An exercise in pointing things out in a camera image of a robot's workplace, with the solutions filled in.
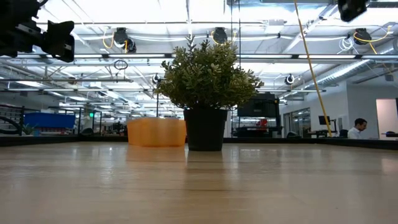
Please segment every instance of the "wall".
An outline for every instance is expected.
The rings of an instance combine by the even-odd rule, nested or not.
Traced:
[[[379,137],[382,140],[392,140],[385,134],[388,131],[398,133],[398,108],[396,99],[376,100],[377,123],[379,124]]]
[[[354,126],[356,118],[368,121],[367,130],[361,133],[364,139],[379,138],[376,99],[398,98],[398,88],[389,86],[347,86],[349,123]]]
[[[343,128],[349,129],[348,122],[348,101],[346,82],[339,83],[336,87],[323,88],[326,92],[321,93],[323,104],[330,119],[343,118]],[[297,110],[310,108],[311,111],[311,130],[327,129],[326,126],[319,124],[319,116],[323,116],[323,111],[318,99],[317,93],[309,93],[305,101],[289,101],[287,106],[280,106],[280,115],[282,116],[282,125],[284,125],[283,114]]]
[[[0,93],[0,104],[14,106],[25,106],[26,108],[41,110],[49,106],[59,106],[60,98],[48,95],[38,95],[35,92],[28,92],[28,96],[21,96],[19,93]]]

